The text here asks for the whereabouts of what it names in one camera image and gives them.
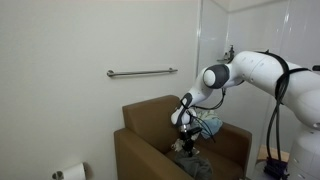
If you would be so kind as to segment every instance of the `brown armchair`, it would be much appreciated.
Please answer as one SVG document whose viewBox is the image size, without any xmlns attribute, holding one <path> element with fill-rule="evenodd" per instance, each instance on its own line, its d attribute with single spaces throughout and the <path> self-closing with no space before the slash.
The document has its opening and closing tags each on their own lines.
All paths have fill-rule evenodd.
<svg viewBox="0 0 320 180">
<path fill-rule="evenodd" d="M 169 95 L 123 107 L 125 128 L 114 132 L 119 180 L 192 179 L 173 162 L 175 152 L 170 148 L 179 138 L 170 120 L 179 103 L 178 97 Z M 245 177 L 251 136 L 227 123 L 215 134 L 216 143 L 199 136 L 195 147 L 209 159 L 213 179 Z"/>
</svg>

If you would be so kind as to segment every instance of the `toilet paper roll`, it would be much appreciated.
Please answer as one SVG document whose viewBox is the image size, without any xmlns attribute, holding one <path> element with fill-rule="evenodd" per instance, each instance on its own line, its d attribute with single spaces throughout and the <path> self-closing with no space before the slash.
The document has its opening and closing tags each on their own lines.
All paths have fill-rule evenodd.
<svg viewBox="0 0 320 180">
<path fill-rule="evenodd" d="M 83 164 L 77 164 L 62 171 L 63 180 L 86 180 Z"/>
</svg>

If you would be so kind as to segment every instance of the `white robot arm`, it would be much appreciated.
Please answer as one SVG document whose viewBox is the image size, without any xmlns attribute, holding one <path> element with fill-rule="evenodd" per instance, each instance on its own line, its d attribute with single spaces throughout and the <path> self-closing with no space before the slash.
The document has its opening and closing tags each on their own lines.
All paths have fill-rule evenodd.
<svg viewBox="0 0 320 180">
<path fill-rule="evenodd" d="M 285 64 L 287 70 L 301 68 L 290 62 Z M 181 132 L 186 131 L 186 125 L 192 121 L 188 108 L 207 99 L 213 89 L 236 86 L 243 81 L 276 97 L 275 89 L 279 88 L 277 82 L 283 74 L 286 74 L 283 65 L 274 56 L 268 53 L 241 52 L 231 64 L 203 69 L 193 87 L 181 99 L 181 105 L 172 114 L 171 121 L 180 127 Z M 320 76 L 311 71 L 291 74 L 282 103 L 304 125 L 290 152 L 289 179 L 298 180 L 310 176 L 309 179 L 320 180 Z"/>
</svg>

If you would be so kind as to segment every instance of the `grab bar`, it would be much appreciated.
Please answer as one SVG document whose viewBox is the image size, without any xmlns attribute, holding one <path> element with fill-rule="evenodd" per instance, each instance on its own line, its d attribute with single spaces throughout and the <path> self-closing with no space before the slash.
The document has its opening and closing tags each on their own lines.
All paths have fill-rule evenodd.
<svg viewBox="0 0 320 180">
<path fill-rule="evenodd" d="M 172 69 L 172 68 L 169 68 L 168 70 L 135 71 L 135 72 L 113 72 L 112 70 L 109 70 L 107 72 L 107 75 L 109 77 L 114 77 L 114 76 L 127 76 L 127 75 L 137 75 L 137 74 L 173 73 L 173 72 L 177 72 L 177 71 L 178 71 L 178 69 Z"/>
</svg>

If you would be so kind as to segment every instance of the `chair armrest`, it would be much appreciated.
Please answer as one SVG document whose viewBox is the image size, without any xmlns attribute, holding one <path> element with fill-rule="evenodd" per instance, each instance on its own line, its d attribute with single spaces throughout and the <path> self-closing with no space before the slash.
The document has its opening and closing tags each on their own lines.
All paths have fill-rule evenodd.
<svg viewBox="0 0 320 180">
<path fill-rule="evenodd" d="M 128 129 L 114 132 L 119 180 L 192 179 L 174 162 Z"/>
<path fill-rule="evenodd" d="M 216 143 L 202 136 L 196 140 L 196 144 L 220 154 L 239 164 L 246 174 L 250 155 L 252 134 L 244 129 L 223 123 L 218 133 L 214 135 Z"/>
</svg>

